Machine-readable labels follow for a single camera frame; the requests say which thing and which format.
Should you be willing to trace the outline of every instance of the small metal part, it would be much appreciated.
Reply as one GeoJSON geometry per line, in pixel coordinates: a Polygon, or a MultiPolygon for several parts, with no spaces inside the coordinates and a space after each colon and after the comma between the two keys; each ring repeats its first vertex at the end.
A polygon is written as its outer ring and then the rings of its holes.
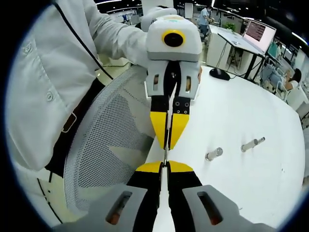
{"type": "Polygon", "coordinates": [[[170,128],[168,129],[168,132],[167,132],[167,141],[166,141],[166,144],[165,144],[165,149],[164,149],[164,158],[163,158],[163,167],[166,167],[166,163],[168,161],[168,151],[169,151],[169,143],[168,143],[168,138],[169,138],[169,131],[170,128]]]}
{"type": "Polygon", "coordinates": [[[265,141],[265,137],[259,139],[259,140],[257,141],[257,144],[260,144],[260,143],[262,143],[262,142],[264,142],[264,141],[265,141]]]}
{"type": "Polygon", "coordinates": [[[214,158],[221,156],[223,154],[223,150],[221,147],[218,147],[217,149],[215,149],[212,152],[209,152],[205,155],[205,159],[207,161],[212,161],[214,158]]]}
{"type": "Polygon", "coordinates": [[[258,145],[258,140],[253,139],[252,141],[248,142],[247,144],[244,144],[240,147],[242,152],[245,152],[251,148],[254,148],[256,145],[258,145]]]}

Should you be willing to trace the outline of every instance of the gray gripper base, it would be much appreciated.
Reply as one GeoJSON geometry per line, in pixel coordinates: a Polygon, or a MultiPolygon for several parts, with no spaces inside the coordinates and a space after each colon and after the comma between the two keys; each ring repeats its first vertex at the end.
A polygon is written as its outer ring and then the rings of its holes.
{"type": "Polygon", "coordinates": [[[253,224],[239,215],[237,205],[210,185],[185,188],[183,193],[189,204],[196,232],[274,232],[275,229],[259,223],[253,224]],[[217,208],[221,218],[219,224],[212,225],[208,213],[199,196],[207,194],[217,208]]]}
{"type": "MultiPolygon", "coordinates": [[[[168,60],[151,60],[148,68],[148,76],[146,78],[146,87],[148,96],[163,96],[164,95],[164,75],[169,61],[168,60]],[[157,76],[157,88],[154,88],[154,78],[157,76]]],[[[181,71],[181,87],[179,96],[184,98],[194,99],[198,88],[199,62],[180,61],[181,71]],[[191,78],[190,91],[186,91],[187,77],[191,78]]]]}
{"type": "Polygon", "coordinates": [[[94,201],[86,216],[76,222],[65,223],[54,227],[56,232],[132,232],[135,218],[147,189],[119,184],[114,186],[104,197],[94,201]],[[116,225],[106,219],[122,200],[130,195],[116,225]]]}

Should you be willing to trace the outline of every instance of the computer monitor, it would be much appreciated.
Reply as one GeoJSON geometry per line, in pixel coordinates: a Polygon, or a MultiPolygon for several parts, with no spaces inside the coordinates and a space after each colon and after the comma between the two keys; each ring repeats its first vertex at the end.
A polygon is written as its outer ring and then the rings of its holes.
{"type": "Polygon", "coordinates": [[[275,33],[275,28],[256,21],[250,21],[243,37],[265,53],[272,42],[275,33]]]}

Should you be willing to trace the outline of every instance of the potted plant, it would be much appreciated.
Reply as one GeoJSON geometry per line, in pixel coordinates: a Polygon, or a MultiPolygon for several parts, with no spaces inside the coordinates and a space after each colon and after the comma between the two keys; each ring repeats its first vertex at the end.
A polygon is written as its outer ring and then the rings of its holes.
{"type": "Polygon", "coordinates": [[[229,29],[232,32],[234,32],[235,31],[235,24],[234,23],[225,23],[225,24],[223,24],[223,28],[229,29]]]}

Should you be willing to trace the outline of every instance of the shirt button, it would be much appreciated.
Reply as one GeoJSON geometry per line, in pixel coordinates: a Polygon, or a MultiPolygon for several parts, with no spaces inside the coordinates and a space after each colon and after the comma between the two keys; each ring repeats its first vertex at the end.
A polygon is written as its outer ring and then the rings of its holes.
{"type": "Polygon", "coordinates": [[[25,53],[29,53],[31,51],[31,43],[28,43],[25,47],[24,47],[24,52],[25,53]]]}
{"type": "Polygon", "coordinates": [[[47,94],[46,94],[46,100],[47,100],[48,102],[51,102],[53,99],[54,99],[54,96],[53,96],[52,92],[47,92],[47,94]]]}

